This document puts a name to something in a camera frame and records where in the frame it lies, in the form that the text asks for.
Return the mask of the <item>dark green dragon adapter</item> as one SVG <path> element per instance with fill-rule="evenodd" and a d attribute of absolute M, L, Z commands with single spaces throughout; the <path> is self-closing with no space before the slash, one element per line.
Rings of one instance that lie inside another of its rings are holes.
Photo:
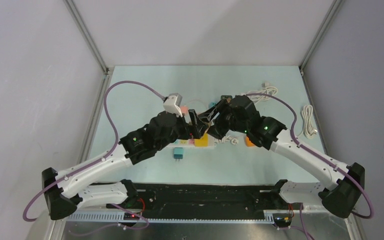
<path fill-rule="evenodd" d="M 232 95 L 221 95 L 220 96 L 220 99 L 222 100 L 222 99 L 232 99 L 233 98 L 233 96 Z"/>

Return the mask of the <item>teal blue power strip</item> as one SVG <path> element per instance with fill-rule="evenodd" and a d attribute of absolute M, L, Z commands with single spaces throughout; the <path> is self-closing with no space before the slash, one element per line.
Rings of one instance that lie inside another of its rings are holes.
<path fill-rule="evenodd" d="M 208 107 L 209 107 L 209 108 L 212 108 L 212 107 L 214 107 L 216 104 L 217 104 L 216 102 L 211 102 L 211 103 L 208 105 Z"/>

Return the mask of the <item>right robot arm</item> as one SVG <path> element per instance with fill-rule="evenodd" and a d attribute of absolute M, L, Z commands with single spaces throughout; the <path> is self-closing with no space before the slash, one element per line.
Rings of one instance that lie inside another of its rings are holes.
<path fill-rule="evenodd" d="M 209 125 L 207 133 L 222 139 L 228 131 L 245 134 L 259 148 L 279 154 L 314 176 L 322 185 L 322 190 L 297 193 L 286 189 L 286 181 L 281 189 L 270 195 L 271 204 L 283 209 L 289 203 L 304 203 L 306 197 L 316 195 L 315 202 L 321 204 L 331 214 L 346 219 L 354 211 L 359 198 L 367 197 L 365 188 L 365 168 L 355 162 L 348 165 L 300 142 L 292 128 L 270 116 L 262 116 L 253 101 L 246 95 L 237 95 L 231 100 L 221 99 L 207 111 L 198 114 L 197 119 Z"/>

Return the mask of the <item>yellow cube socket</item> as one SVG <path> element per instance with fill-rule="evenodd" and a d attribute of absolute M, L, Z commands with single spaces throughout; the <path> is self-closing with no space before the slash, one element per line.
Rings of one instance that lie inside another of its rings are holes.
<path fill-rule="evenodd" d="M 197 148 L 206 148 L 209 146 L 209 135 L 205 133 L 202 138 L 194 139 L 194 146 Z"/>

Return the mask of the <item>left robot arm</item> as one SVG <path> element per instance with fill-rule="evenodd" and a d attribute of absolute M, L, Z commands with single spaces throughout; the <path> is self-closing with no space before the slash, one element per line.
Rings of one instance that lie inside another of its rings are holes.
<path fill-rule="evenodd" d="M 160 112 L 143 127 L 116 140 L 106 152 L 65 170 L 42 171 L 42 189 L 51 220 L 64 219 L 80 208 L 122 204 L 132 208 L 138 194 L 131 180 L 96 185 L 100 178 L 150 159 L 176 140 L 201 139 L 214 113 L 189 110 L 190 122 L 182 114 Z"/>

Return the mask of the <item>white multicolour power strip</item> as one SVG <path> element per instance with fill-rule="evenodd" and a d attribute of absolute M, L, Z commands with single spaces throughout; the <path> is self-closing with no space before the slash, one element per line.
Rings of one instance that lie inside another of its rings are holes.
<path fill-rule="evenodd" d="M 215 138 L 210 136 L 209 137 L 209 146 L 208 147 L 195 147 L 194 146 L 194 139 L 177 139 L 175 142 L 170 143 L 166 146 L 166 148 L 174 149 L 174 148 L 183 148 L 183 149 L 214 149 L 216 146 Z"/>

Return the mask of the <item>orange power strip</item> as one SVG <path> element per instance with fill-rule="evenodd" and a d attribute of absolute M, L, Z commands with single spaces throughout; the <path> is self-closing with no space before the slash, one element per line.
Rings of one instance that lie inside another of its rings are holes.
<path fill-rule="evenodd" d="M 245 145 L 249 148 L 251 147 L 255 147 L 256 145 L 254 143 L 251 142 L 251 140 L 249 139 L 248 136 L 245 137 Z"/>

